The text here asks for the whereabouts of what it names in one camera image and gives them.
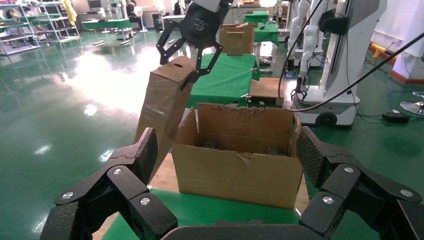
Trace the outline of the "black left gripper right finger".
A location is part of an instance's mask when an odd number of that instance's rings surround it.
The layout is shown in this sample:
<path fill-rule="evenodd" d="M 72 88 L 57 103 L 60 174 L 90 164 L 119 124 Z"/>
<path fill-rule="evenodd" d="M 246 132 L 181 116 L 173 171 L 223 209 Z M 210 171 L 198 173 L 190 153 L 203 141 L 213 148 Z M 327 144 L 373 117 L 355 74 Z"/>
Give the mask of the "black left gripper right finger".
<path fill-rule="evenodd" d="M 382 240 L 424 237 L 422 196 L 412 188 L 362 165 L 346 148 L 321 141 L 302 126 L 296 157 L 317 189 L 301 216 L 301 224 L 329 239 L 345 212 L 358 216 Z"/>

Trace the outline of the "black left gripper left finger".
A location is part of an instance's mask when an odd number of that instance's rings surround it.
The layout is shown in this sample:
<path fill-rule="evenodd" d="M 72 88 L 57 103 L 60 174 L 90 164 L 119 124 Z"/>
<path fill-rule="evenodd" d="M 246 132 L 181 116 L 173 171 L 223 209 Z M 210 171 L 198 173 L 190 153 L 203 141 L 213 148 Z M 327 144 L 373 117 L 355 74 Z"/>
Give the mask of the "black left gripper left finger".
<path fill-rule="evenodd" d="M 148 188 L 158 158 L 156 130 L 116 149 L 105 165 L 59 193 L 42 240 L 90 240 L 106 219 L 120 213 L 141 240 L 160 240 L 178 226 L 177 217 Z"/>

